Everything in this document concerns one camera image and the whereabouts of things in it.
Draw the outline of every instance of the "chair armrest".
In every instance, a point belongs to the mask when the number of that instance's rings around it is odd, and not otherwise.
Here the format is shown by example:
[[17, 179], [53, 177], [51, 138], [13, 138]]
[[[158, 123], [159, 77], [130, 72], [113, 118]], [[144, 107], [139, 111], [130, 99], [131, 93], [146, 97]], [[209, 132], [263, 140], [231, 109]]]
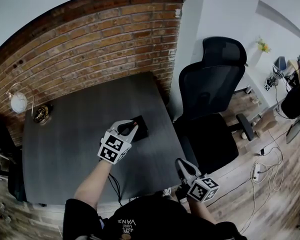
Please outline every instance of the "chair armrest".
[[255, 134], [254, 134], [254, 130], [252, 129], [251, 124], [249, 123], [247, 118], [244, 116], [244, 114], [241, 114], [241, 113], [237, 114], [235, 117], [238, 120], [239, 125], [243, 129], [248, 140], [252, 141], [254, 139]]

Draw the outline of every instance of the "black chair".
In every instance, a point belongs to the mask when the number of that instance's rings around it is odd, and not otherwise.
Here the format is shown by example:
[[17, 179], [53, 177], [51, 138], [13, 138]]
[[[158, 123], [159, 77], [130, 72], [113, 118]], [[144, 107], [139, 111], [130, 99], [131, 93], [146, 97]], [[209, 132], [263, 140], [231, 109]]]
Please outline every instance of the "black chair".
[[243, 129], [249, 141], [254, 132], [243, 114], [227, 126], [219, 114], [227, 109], [245, 73], [247, 54], [242, 44], [227, 37], [203, 40], [203, 59], [185, 67], [179, 76], [183, 115], [174, 123], [187, 160], [210, 174], [239, 154], [232, 132]]
[[16, 147], [5, 123], [0, 119], [0, 149], [9, 158], [9, 171], [2, 171], [0, 176], [8, 176], [8, 191], [18, 201], [26, 202], [26, 191], [22, 166], [22, 151]]

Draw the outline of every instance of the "person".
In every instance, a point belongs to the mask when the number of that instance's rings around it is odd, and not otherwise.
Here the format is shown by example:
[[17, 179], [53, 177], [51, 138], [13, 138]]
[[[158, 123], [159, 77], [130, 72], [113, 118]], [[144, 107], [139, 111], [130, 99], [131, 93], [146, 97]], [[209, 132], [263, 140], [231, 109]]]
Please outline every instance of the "person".
[[231, 222], [217, 223], [206, 206], [188, 197], [191, 213], [174, 200], [143, 196], [119, 208], [104, 224], [97, 203], [112, 164], [101, 160], [65, 204], [65, 240], [246, 240]]

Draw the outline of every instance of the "human arm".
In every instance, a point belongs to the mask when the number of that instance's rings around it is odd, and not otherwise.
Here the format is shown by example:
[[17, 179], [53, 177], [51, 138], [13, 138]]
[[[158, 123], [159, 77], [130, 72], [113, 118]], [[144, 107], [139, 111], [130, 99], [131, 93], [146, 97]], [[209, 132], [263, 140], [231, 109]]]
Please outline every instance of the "human arm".
[[212, 216], [212, 214], [208, 211], [207, 207], [203, 203], [194, 200], [190, 196], [187, 196], [186, 199], [188, 200], [192, 215], [205, 219], [213, 224], [217, 224], [217, 221], [215, 220], [215, 218]]
[[78, 187], [74, 194], [74, 199], [80, 200], [96, 209], [111, 167], [111, 163], [101, 160]]

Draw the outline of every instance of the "dark wooden tabletop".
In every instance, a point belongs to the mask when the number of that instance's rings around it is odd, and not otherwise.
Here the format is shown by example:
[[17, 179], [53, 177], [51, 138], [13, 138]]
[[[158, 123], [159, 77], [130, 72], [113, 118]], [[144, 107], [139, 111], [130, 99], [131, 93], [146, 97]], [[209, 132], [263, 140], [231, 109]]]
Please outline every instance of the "dark wooden tabletop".
[[[63, 205], [99, 161], [99, 143], [115, 122], [143, 116], [149, 137], [132, 148], [111, 174], [122, 199], [180, 184], [176, 158], [184, 153], [150, 72], [98, 84], [50, 101], [45, 125], [25, 118], [23, 176], [29, 202]], [[117, 201], [109, 181], [100, 203]]]

